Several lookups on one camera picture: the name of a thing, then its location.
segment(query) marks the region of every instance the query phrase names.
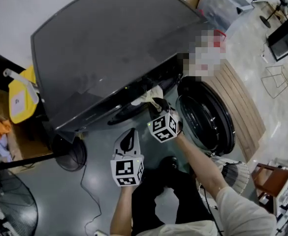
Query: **leg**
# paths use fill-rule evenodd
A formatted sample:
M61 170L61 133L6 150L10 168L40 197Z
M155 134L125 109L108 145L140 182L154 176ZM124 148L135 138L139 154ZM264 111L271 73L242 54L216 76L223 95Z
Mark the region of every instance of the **leg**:
M174 190L179 199L176 224L213 220L199 195L195 178L174 169L169 172L167 179L167 186Z
M162 226L155 214L155 198L163 192L163 181L158 171L143 180L132 195L132 236Z

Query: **washing machine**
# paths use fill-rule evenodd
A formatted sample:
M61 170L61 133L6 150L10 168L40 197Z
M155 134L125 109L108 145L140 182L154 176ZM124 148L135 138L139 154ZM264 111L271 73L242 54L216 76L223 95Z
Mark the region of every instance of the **washing machine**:
M84 130L121 127L147 111L131 103L159 85L197 146L216 154L235 143L230 114L186 54L215 29L183 0L75 0L31 37L46 115L71 141Z

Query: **white t-shirt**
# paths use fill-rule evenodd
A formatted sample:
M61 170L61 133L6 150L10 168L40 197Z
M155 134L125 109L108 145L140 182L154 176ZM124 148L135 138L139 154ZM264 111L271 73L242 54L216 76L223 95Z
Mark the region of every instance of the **white t-shirt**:
M276 218L264 208L237 194L231 187L219 191L216 198L225 236L274 236ZM213 221L168 224L137 236L217 236Z

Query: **white wall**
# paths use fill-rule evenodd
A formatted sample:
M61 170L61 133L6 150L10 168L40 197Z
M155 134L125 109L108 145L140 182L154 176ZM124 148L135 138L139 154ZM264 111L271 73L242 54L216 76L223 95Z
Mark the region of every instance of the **white wall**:
M27 68L31 34L72 0L0 0L0 55Z

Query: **electric cord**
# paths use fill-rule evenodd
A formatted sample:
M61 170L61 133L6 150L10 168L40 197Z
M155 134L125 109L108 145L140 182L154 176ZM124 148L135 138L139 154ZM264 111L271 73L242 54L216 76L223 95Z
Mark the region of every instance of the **electric cord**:
M22 165L22 167L25 167L25 168L27 168L27 169L31 169L34 164L35 164L35 163L32 163L32 164L30 164L29 166L27 166L27 165Z
M99 214L97 216L95 216L91 221L89 221L88 223L85 224L85 234L87 236L88 233L87 233L87 226L91 223L93 223L93 221L96 219L96 218L99 218L101 215L102 215L102 211L101 211L101 206L100 206L100 203L93 197L93 195L91 194L91 192L83 185L83 179L84 179L84 176L85 176L85 172L86 172L86 168L87 168L87 165L84 164L85 166L85 169L84 169L84 172L83 172L83 176L81 177L81 180L80 180L80 186L81 188L88 193L88 195L92 198L93 201L95 201L95 203L97 204L98 208L99 208Z
M88 193L88 195L92 198L92 200L97 204L98 208L99 208L99 214L97 216L95 216L91 221L87 222L84 226L84 229L85 229L85 234L87 236L89 236L89 234L87 233L87 226L91 223L93 223L93 221L96 219L96 218L99 218L101 215L102 215L102 210L101 210L101 206L100 206L100 203L94 198L94 196L92 195L92 193L83 185L83 180L84 180L84 176L85 176L85 173L86 173L86 168L87 168L87 165L86 164L81 164L78 162L78 157L77 155L75 154L76 156L76 160L72 157L71 154L69 154L70 157L73 159L73 161L79 165L83 165L85 166L85 169L84 169L84 172L83 172L83 175L81 177L81 180L80 180L80 187Z
M221 231L221 230L219 229L218 224L217 224L217 222L216 222L216 219L214 218L214 216L213 216L213 214L212 214L212 211L211 211L211 209L210 209L210 207L209 207L209 204L208 204L208 201L207 201L207 197L206 197L206 190L205 190L205 189L204 189L204 194L205 194L205 200L206 200L206 204L207 204L208 210L209 210L209 212L211 213L211 215L212 215L212 217L213 217L213 220L214 220L214 223L215 223L215 225L216 225L216 227L217 227L218 233L220 234L220 236L223 236L223 234L222 234L223 231Z

